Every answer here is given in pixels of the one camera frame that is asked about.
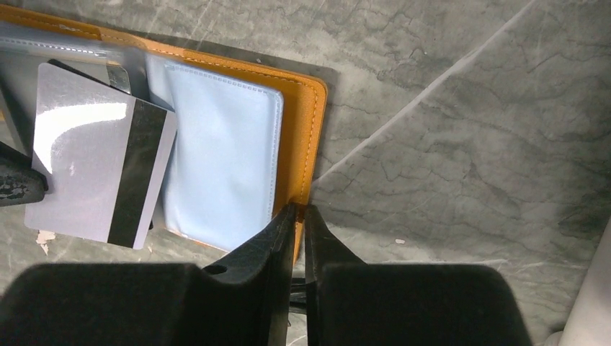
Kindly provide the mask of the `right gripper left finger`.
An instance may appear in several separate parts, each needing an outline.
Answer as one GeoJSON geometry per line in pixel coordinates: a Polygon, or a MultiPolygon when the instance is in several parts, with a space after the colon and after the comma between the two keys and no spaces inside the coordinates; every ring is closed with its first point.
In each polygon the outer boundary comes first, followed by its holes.
{"type": "Polygon", "coordinates": [[[216,262],[59,263],[1,298],[3,345],[283,345],[297,208],[216,262]]]}

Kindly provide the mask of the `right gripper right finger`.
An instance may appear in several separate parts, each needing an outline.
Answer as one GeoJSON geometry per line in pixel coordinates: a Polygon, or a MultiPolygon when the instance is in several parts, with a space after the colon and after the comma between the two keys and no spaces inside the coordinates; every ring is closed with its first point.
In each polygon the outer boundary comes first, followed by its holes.
{"type": "Polygon", "coordinates": [[[305,212],[309,345],[530,345],[514,294],[485,265],[368,264],[305,212]]]}

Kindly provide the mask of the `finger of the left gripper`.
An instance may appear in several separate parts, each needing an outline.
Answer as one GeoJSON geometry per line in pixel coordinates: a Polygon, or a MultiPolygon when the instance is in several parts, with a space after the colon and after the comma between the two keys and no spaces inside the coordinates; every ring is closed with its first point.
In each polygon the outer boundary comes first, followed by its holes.
{"type": "Polygon", "coordinates": [[[48,191],[30,157],[1,142],[1,207],[40,202],[48,191]]]}

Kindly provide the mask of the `silver card with black stripe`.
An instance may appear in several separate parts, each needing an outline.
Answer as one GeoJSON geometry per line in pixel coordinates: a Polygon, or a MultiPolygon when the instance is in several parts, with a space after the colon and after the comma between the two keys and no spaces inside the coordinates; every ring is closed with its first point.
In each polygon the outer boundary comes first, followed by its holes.
{"type": "Polygon", "coordinates": [[[141,249],[177,133],[165,108],[51,63],[37,71],[28,228],[141,249]]]}

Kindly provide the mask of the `dark card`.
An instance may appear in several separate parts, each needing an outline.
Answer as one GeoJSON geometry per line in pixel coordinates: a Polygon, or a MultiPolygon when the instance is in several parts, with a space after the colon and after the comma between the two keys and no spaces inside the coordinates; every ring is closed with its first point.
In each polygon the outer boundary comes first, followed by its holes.
{"type": "Polygon", "coordinates": [[[79,76],[98,81],[124,93],[131,94],[130,82],[127,71],[116,65],[105,63],[90,63],[82,61],[70,61],[66,59],[50,59],[48,63],[63,68],[79,76]]]}

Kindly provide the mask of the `orange card holder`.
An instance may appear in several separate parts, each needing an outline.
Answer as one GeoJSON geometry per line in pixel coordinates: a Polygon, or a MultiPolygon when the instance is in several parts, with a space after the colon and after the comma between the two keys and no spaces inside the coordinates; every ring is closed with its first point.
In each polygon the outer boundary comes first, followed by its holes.
{"type": "Polygon", "coordinates": [[[37,71],[50,59],[121,66],[130,95],[176,115],[150,228],[230,252],[284,205],[308,202],[322,80],[3,5],[1,111],[31,160],[37,71]]]}

